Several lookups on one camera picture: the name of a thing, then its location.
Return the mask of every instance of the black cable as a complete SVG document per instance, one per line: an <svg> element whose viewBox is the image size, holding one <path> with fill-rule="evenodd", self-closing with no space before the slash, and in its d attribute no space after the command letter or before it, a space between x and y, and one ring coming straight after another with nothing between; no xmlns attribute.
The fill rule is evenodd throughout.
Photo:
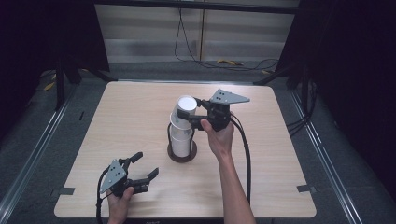
<svg viewBox="0 0 396 224"><path fill-rule="evenodd" d="M188 40L188 38L187 38L186 29L184 28L184 22L183 22L183 18L182 18L182 16L181 16L181 8L178 9L178 14L179 14L179 21L178 21L178 27L177 27L177 37L176 37L176 43L175 43L175 50L174 50L174 53L175 53L176 58L177 58L178 60L182 61L182 62L195 62L195 63L197 63L197 64L199 64L199 65L201 65L202 67L205 67L205 68L221 68L221 69L226 69L226 70L230 70L230 71L244 72L244 71L253 71L253 70L264 70L264 69L268 69L268 68L271 68L271 67L274 67L275 65L277 65L277 63L278 63L278 61L279 61L278 59L265 59L265 60L261 60L255 67L252 67L252 68L247 68L247 67L224 67L224 66L214 65L214 64L211 64L211 63L205 63L205 62L202 62L202 61L197 61L197 60L194 58L194 56L192 55L192 52L191 52L191 49L190 49L189 40ZM182 28L182 30L183 30L184 38L185 38L186 45L187 45L187 49L189 50L189 54L190 54L190 56L192 57L192 60L183 60L183 59L180 59L180 58L177 56L177 42L178 42L178 37L179 37L179 33L180 33L180 25L181 25L181 28ZM263 62L268 62L268 61L275 61L275 62L274 62L273 64L271 64L270 66L267 66L267 67L264 67L264 68L259 68L259 66L260 66Z"/></svg>
<svg viewBox="0 0 396 224"><path fill-rule="evenodd" d="M110 166L108 166L103 172L102 172L102 174L100 175L100 177L99 177L99 182L98 182L98 188L97 188L97 191L96 191L96 221L97 221L97 223L98 224L103 224L103 221L102 221L102 215L101 215L101 209L102 209L102 201L103 201L103 199L105 199L106 197L108 197L109 195L111 195L111 193L110 194L108 194L105 198L100 198L100 184L102 183L102 179L103 179L103 177L105 176L105 174L108 172L108 168L109 168Z"/></svg>
<svg viewBox="0 0 396 224"><path fill-rule="evenodd" d="M238 121L239 126L241 127L242 131L244 131L244 128L242 127L241 121L236 116L234 116L233 114L232 114L232 116L233 116L234 119L236 119Z"/></svg>
<svg viewBox="0 0 396 224"><path fill-rule="evenodd" d="M295 134L297 134L297 132L299 132L309 122L309 120L312 117L312 114L314 113L314 108L315 108L316 100L318 97L318 88L312 80L311 80L311 90L309 93L311 96L311 107L310 107L309 111L307 112L307 114L303 118L301 118L293 123L287 124L288 127L298 124L297 126L289 129L289 132L296 130L290 134L290 137L293 137Z"/></svg>
<svg viewBox="0 0 396 224"><path fill-rule="evenodd" d="M242 129L242 127L236 123L235 120L231 119L231 122L233 123L233 125L235 125L235 127L239 130L239 132L242 135L242 141L244 142L244 148L245 148L245 153L246 153L246 157L247 157L247 201L250 204L250 190L251 190L251 161L250 161L250 151L248 148L248 140L245 136L245 132Z"/></svg>

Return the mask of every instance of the tabletop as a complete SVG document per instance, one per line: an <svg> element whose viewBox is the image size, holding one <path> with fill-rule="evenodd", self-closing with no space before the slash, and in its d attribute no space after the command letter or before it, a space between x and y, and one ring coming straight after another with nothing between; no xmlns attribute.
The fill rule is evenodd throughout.
<svg viewBox="0 0 396 224"><path fill-rule="evenodd" d="M95 217L96 188L100 174L113 159L142 151L131 164L128 177L145 178L159 167L149 191L131 200L128 217L222 217L219 166L205 132L195 132L197 154L178 163L167 154L167 126L177 99L190 95L209 100L216 90L246 96L248 103L231 105L241 121L251 157L251 208L255 217L313 217L316 208L291 143L288 130L269 87L234 84L110 82L93 116L54 213L58 217ZM198 107L196 115L206 115ZM233 158L246 191L247 168L241 134L235 129ZM108 216L103 201L102 216Z"/></svg>

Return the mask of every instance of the stacked cups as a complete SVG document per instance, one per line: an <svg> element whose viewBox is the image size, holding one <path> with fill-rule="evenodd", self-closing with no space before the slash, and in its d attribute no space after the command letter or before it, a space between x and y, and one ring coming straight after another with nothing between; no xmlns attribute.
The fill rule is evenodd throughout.
<svg viewBox="0 0 396 224"><path fill-rule="evenodd" d="M170 140L172 143L172 152L180 158L188 157L191 153L191 136L192 128L190 123L177 116L177 109L183 110L190 115L195 114L197 102L189 95L182 95L178 98L176 106L170 115L171 130Z"/></svg>

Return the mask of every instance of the wrist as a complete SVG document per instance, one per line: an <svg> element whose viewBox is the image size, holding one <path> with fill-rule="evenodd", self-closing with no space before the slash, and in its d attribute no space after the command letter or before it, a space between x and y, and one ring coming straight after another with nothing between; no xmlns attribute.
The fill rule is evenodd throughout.
<svg viewBox="0 0 396 224"><path fill-rule="evenodd" d="M233 156L231 154L221 155L218 157L219 166L233 166Z"/></svg>

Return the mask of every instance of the human hand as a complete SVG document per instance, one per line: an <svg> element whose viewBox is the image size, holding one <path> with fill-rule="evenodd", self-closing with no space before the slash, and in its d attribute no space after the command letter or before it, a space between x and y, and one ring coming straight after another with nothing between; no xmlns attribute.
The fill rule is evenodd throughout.
<svg viewBox="0 0 396 224"><path fill-rule="evenodd" d="M132 195L134 194L134 188L129 187L123 192L122 198L110 194L107 197L108 209L109 209L109 219L108 224L121 224L126 220L128 215L129 201L131 201Z"/></svg>
<svg viewBox="0 0 396 224"><path fill-rule="evenodd" d="M233 124L230 122L225 129L218 132L213 130L207 119L201 119L201 125L207 133L210 149L218 161L230 159L233 145Z"/></svg>

